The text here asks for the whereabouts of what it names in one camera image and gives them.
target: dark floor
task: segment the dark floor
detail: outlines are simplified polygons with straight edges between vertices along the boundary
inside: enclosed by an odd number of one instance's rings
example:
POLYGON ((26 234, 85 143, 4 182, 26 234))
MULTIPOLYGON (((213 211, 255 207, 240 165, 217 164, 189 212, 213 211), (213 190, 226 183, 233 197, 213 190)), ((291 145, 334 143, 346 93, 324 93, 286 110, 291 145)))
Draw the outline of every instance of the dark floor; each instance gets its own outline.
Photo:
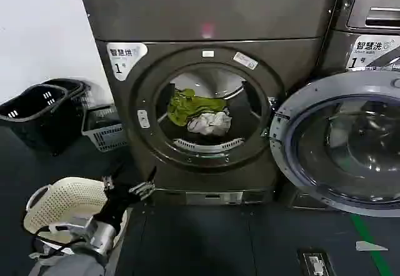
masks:
MULTIPOLYGON (((32 153, 0 129, 2 275, 26 276, 30 236, 21 227, 25 203, 40 186, 79 175, 99 179, 127 148, 102 154, 86 137, 59 157, 32 153)), ((129 165, 122 179, 139 179, 129 165)), ((393 275, 400 275, 400 219, 365 218, 393 275)), ((300 276, 296 250, 324 249, 336 276, 378 276, 369 252, 357 252, 361 237, 341 212, 288 210, 277 204, 249 207, 136 207, 122 247, 117 276, 290 275, 300 276)))

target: plastic basket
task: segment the plastic basket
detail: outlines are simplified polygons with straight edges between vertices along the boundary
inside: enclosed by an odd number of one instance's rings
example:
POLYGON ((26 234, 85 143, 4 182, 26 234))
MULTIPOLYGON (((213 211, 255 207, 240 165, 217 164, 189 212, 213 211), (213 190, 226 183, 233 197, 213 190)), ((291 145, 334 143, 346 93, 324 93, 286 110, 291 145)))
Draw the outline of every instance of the plastic basket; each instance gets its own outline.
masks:
POLYGON ((127 145, 123 125, 115 106, 87 109, 82 123, 82 135, 88 136, 101 152, 127 145))
POLYGON ((63 87, 68 90, 68 97, 71 99, 72 103, 76 108, 76 113, 78 116, 83 117, 85 102, 84 95, 87 93, 89 86, 82 81, 77 81, 75 79, 66 78, 55 78, 44 82, 44 84, 51 84, 53 86, 63 87))
POLYGON ((67 89, 39 84, 0 105, 0 123, 30 148, 57 155, 79 136, 81 117, 67 89))
MULTIPOLYGON (((74 222, 77 219, 89 220, 98 213, 106 203, 104 184, 100 181, 80 177, 66 177, 53 185, 45 185, 38 189, 26 204, 24 228, 34 234, 38 229, 57 222, 74 222), (47 190, 44 195, 32 206, 40 193, 47 190)), ((127 213, 122 218, 122 233, 127 221, 127 213)), ((53 247, 71 241, 69 232, 61 231, 55 234, 42 232, 39 234, 43 242, 50 243, 53 247)), ((114 245, 119 240, 119 235, 114 239, 114 245)))

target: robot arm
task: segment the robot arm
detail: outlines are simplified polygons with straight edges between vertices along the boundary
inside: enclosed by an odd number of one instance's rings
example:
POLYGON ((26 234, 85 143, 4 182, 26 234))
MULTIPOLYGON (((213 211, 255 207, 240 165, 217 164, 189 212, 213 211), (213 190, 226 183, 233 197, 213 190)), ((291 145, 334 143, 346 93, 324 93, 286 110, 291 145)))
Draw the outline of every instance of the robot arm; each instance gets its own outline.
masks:
POLYGON ((130 187, 114 185, 111 177, 103 178, 107 202, 85 227, 68 225, 68 231, 83 238, 83 242, 71 246, 74 255, 67 255, 57 261, 44 276, 104 276, 105 266, 114 246, 114 239, 121 231, 125 210, 132 204, 148 198, 154 191, 152 182, 156 171, 152 171, 149 181, 130 187))

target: washing machine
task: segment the washing machine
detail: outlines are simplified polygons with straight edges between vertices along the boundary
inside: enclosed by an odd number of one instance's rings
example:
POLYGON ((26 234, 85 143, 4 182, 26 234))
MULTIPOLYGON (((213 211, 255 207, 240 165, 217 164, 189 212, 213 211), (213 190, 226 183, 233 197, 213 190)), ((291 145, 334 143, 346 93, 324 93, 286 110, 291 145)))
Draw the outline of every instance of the washing machine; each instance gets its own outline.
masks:
POLYGON ((336 6, 315 81, 271 125, 292 206, 400 216, 399 34, 400 0, 336 6))
POLYGON ((157 170, 155 202, 270 200, 273 111, 315 67, 336 0, 83 1, 134 160, 157 170), (171 119, 192 97, 225 107, 224 135, 171 119))

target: clothes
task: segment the clothes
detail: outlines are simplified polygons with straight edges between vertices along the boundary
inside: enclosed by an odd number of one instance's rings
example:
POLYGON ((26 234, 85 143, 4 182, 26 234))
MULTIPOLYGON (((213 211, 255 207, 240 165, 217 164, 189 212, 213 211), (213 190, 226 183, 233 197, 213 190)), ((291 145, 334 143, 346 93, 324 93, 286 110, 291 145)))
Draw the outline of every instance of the clothes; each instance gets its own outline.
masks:
POLYGON ((198 97, 194 90, 175 90, 168 104, 168 117, 178 126, 185 126, 188 120, 204 112, 220 112, 226 106, 224 99, 198 97))
POLYGON ((187 125, 187 130, 190 132, 198 132, 205 136, 224 136, 229 128, 231 128, 232 118, 227 116, 225 112, 218 112, 217 114, 204 113, 193 120, 187 125))

